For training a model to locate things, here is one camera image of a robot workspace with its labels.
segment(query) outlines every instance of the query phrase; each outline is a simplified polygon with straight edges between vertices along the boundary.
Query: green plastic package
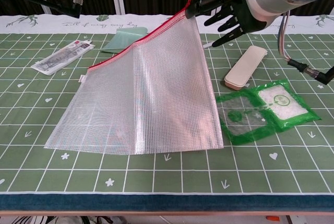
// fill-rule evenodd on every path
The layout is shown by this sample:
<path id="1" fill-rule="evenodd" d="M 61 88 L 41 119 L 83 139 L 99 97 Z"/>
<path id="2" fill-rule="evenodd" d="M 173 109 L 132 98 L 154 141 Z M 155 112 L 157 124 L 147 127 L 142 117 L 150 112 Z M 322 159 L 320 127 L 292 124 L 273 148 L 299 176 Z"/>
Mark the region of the green plastic package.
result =
<path id="1" fill-rule="evenodd" d="M 243 89 L 217 97 L 216 101 L 222 131 L 234 145 L 320 119 L 290 90 L 287 80 Z"/>
<path id="2" fill-rule="evenodd" d="M 120 53 L 135 41 L 141 39 L 147 34 L 147 28 L 118 28 L 116 35 L 108 44 L 101 49 L 102 52 Z"/>

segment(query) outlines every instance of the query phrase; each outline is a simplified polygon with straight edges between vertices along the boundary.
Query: green cutting mat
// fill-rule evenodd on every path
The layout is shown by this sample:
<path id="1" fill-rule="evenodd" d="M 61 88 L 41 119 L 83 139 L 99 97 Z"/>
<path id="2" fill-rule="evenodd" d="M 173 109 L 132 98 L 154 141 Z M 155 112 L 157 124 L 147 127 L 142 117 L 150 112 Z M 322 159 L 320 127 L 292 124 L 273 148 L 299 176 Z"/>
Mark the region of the green cutting mat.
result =
<path id="1" fill-rule="evenodd" d="M 205 55 L 216 95 L 231 92 L 221 79 L 251 45 L 268 54 L 247 86 L 288 78 L 322 120 L 245 146 L 218 150 L 113 156 L 43 149 L 77 91 L 87 67 L 110 57 L 99 52 L 111 34 L 0 34 L 0 193 L 332 194 L 334 90 L 281 60 L 274 35 L 245 35 Z M 201 35 L 203 43 L 218 38 Z M 94 50 L 53 76 L 30 66 L 76 39 Z M 286 36 L 296 60 L 320 70 L 334 65 L 333 35 Z"/>

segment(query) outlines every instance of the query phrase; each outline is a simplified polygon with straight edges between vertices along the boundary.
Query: transparent plastic wrapper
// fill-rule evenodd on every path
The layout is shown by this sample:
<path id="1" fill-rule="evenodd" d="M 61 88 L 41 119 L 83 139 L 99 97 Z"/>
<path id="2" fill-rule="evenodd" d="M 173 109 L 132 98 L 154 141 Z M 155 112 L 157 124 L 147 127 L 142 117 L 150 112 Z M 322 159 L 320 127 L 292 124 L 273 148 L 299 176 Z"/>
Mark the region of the transparent plastic wrapper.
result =
<path id="1" fill-rule="evenodd" d="M 36 62 L 31 66 L 31 68 L 43 74 L 52 75 L 56 71 L 62 69 L 77 58 L 81 57 L 83 54 L 87 53 L 89 50 L 93 49 L 95 45 L 90 43 L 91 40 L 75 40 L 54 54 L 51 54 L 45 59 Z"/>
<path id="2" fill-rule="evenodd" d="M 235 145 L 320 118 L 285 80 L 216 98 L 221 127 Z"/>
<path id="3" fill-rule="evenodd" d="M 196 19 L 183 9 L 90 67 L 45 147 L 115 155 L 222 148 Z"/>
<path id="4" fill-rule="evenodd" d="M 253 91 L 270 110 L 279 130 L 291 128 L 320 117 L 305 103 L 303 98 L 293 93 L 287 80 L 253 88 Z"/>

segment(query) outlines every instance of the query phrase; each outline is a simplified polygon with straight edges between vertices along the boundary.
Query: robotic arm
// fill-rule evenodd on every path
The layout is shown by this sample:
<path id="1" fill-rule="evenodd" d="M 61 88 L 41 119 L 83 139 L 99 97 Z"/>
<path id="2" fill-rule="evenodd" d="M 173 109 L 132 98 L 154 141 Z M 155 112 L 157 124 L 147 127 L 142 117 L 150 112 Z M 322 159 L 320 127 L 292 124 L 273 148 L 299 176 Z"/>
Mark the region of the robotic arm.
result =
<path id="1" fill-rule="evenodd" d="M 236 27 L 215 41 L 212 44 L 215 47 L 238 38 L 245 33 L 262 30 L 268 27 L 281 14 L 286 13 L 285 15 L 288 15 L 291 9 L 312 1 L 315 0 L 197 0 L 187 8 L 186 16 L 190 18 L 201 15 L 221 6 L 221 10 L 204 23 L 205 26 L 208 26 L 232 15 L 226 23 L 218 28 L 218 31 L 221 32 Z M 280 36 L 284 39 L 284 30 L 282 32 L 280 30 L 279 39 Z M 281 44 L 282 42 L 280 41 L 280 53 L 285 57 L 289 65 L 296 67 L 302 73 L 309 74 L 325 85 L 334 78 L 334 67 L 326 74 L 311 69 L 306 64 L 291 59 L 284 51 L 283 46 L 280 46 Z"/>

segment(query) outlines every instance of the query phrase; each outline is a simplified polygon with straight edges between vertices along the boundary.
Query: clear mesh pouch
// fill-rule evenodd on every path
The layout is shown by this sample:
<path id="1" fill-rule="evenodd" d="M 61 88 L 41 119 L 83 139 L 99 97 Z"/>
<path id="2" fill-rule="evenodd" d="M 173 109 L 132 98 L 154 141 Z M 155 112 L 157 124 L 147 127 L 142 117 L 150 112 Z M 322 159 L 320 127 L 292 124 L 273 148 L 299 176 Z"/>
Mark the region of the clear mesh pouch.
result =
<path id="1" fill-rule="evenodd" d="M 90 67 L 45 147 L 115 155 L 222 148 L 196 19 L 183 9 Z"/>

